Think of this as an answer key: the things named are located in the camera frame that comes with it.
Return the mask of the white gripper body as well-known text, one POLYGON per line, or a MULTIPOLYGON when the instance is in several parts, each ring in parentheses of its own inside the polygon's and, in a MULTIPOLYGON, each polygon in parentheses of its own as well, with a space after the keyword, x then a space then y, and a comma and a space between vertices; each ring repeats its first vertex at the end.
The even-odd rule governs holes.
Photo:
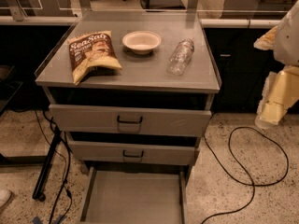
POLYGON ((299 65, 299 1, 293 5, 278 25, 274 58, 285 65, 299 65))

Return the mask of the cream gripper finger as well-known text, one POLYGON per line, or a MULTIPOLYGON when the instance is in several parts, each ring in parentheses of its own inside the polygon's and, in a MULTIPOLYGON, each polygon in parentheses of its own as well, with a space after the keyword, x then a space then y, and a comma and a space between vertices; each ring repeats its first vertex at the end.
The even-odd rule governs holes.
POLYGON ((269 129, 277 126, 288 109, 299 100, 299 67, 287 65, 278 73, 270 72, 262 96, 255 125, 269 129))
POLYGON ((253 47, 260 50, 270 50, 274 48, 277 27, 273 27, 260 38, 258 38, 253 47))

